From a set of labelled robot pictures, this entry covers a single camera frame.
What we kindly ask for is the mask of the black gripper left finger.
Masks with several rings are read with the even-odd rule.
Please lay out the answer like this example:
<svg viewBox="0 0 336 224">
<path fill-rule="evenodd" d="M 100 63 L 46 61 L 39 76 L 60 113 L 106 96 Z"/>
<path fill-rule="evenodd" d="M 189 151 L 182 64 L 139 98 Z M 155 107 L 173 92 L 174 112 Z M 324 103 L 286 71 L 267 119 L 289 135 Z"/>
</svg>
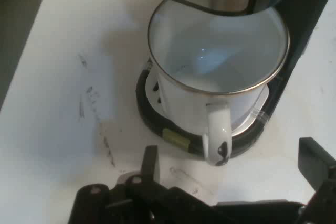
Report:
<svg viewBox="0 0 336 224">
<path fill-rule="evenodd" d="M 159 153 L 147 146 L 141 169 L 112 189 L 104 184 L 80 188 L 69 223 L 211 223 L 212 207 L 176 187 L 160 184 Z"/>
</svg>

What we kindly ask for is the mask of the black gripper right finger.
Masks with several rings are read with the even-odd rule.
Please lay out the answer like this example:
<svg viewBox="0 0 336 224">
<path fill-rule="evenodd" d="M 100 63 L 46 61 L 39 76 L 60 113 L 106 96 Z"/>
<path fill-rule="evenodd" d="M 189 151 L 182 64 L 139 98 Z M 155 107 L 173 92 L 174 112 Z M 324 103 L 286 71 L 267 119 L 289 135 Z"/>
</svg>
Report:
<svg viewBox="0 0 336 224">
<path fill-rule="evenodd" d="M 311 137 L 299 139 L 298 168 L 314 190 L 299 223 L 335 223 L 335 158 Z"/>
</svg>

